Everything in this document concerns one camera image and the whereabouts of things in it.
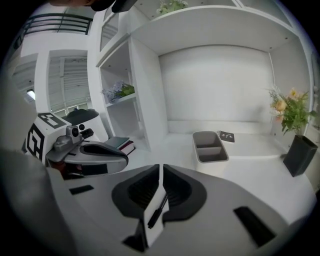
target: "balcony railing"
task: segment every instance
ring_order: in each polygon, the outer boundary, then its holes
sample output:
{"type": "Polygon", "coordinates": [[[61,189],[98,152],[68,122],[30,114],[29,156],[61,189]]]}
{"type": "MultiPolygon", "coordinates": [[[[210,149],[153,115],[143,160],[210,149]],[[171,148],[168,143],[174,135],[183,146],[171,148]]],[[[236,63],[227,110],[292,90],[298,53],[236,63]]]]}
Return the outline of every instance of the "balcony railing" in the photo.
{"type": "Polygon", "coordinates": [[[92,21],[92,18],[67,13],[45,13],[31,16],[23,25],[22,32],[14,42],[14,48],[20,47],[25,35],[43,31],[70,31],[88,35],[92,21]]]}

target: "purple flowers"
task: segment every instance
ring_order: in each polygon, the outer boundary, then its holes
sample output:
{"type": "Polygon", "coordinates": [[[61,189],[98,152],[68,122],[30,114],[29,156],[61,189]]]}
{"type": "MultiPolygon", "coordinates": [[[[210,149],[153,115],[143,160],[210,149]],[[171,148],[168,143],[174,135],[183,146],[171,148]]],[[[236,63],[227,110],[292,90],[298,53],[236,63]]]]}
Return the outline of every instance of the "purple flowers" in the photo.
{"type": "Polygon", "coordinates": [[[124,81],[117,81],[112,88],[103,89],[101,93],[107,98],[109,103],[115,103],[118,99],[133,94],[135,89],[132,85],[126,84],[124,81]]]}

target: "gray storage bin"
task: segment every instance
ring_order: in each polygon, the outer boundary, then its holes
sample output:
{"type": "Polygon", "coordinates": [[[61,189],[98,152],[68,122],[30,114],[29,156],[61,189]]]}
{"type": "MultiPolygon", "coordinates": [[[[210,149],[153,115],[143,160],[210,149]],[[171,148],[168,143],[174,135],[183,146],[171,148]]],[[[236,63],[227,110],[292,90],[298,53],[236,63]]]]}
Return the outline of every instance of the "gray storage bin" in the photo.
{"type": "Polygon", "coordinates": [[[214,161],[226,161],[228,156],[221,146],[198,148],[197,155],[203,163],[214,161]]]}
{"type": "Polygon", "coordinates": [[[197,131],[192,135],[195,169],[209,175],[220,175],[229,162],[228,153],[214,131],[197,131]]]}
{"type": "Polygon", "coordinates": [[[197,131],[192,136],[197,149],[221,147],[220,138],[214,131],[197,131]]]}

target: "flower vase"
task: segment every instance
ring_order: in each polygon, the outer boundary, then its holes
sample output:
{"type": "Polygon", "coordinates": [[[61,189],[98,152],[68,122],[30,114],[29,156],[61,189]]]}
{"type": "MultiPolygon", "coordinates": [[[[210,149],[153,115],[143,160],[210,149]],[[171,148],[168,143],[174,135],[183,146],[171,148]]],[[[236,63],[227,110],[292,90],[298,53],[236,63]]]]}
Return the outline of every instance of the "flower vase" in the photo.
{"type": "Polygon", "coordinates": [[[305,172],[317,149],[317,145],[307,137],[298,135],[294,137],[289,152],[283,160],[292,177],[305,172]]]}

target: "black card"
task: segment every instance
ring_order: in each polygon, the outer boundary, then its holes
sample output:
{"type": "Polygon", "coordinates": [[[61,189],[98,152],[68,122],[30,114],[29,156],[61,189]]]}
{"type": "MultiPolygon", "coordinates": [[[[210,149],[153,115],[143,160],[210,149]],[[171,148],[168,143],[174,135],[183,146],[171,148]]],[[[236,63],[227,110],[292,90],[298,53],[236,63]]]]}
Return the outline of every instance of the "black card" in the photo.
{"type": "Polygon", "coordinates": [[[226,132],[226,131],[218,131],[218,134],[220,136],[220,139],[222,141],[225,141],[225,142],[231,142],[231,143],[234,143],[235,142],[235,135],[231,132],[226,132]]]}

